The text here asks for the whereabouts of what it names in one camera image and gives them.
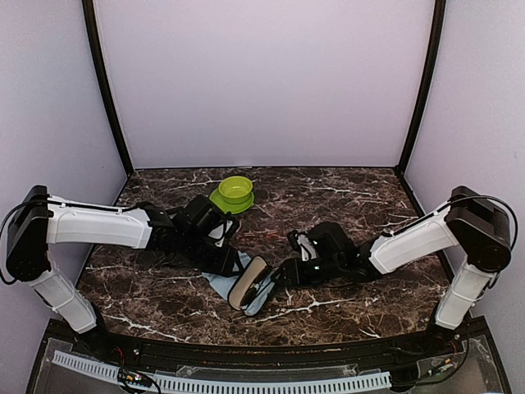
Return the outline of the black checkered glasses case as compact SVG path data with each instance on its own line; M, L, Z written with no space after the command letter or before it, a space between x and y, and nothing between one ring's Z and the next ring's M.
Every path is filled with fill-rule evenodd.
M262 257L252 258L229 290L226 300L230 307L249 317L258 314L276 285L273 273L272 266Z

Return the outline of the black sunglasses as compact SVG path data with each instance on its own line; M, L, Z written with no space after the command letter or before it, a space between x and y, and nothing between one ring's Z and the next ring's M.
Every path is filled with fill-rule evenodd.
M273 285L273 284L274 284L274 282L273 282L273 280L271 279L270 276L265 277L260 282L253 283L250 286L250 288L244 293L244 295L243 295L243 297L241 299L241 304L242 305L250 304L258 291L261 291L262 289L265 289L265 288L267 288L267 287L269 287L270 285Z

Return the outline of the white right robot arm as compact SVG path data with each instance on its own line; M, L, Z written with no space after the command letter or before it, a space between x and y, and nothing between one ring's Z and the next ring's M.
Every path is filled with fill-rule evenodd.
M424 355L438 355L450 331L509 266L518 238L518 219L501 199L479 195L466 186L425 216L395 231L384 231L356 245L336 222L322 222L306 233L288 235L297 259L278 270L283 286L311 286L335 278L374 282L437 251L459 246L465 259L434 313L434 324L418 339Z

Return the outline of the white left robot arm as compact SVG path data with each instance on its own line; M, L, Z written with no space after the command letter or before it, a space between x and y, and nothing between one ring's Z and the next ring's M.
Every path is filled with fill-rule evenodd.
M243 269L238 251L229 244L238 227L231 213L203 195L164 210L149 202L131 207L82 203L33 186L2 220L7 272L1 279L8 286L27 283L76 333L84 334L88 349L107 358L116 350L115 338L102 329L94 306L59 271L48 247L85 243L179 254L204 273L231 277Z

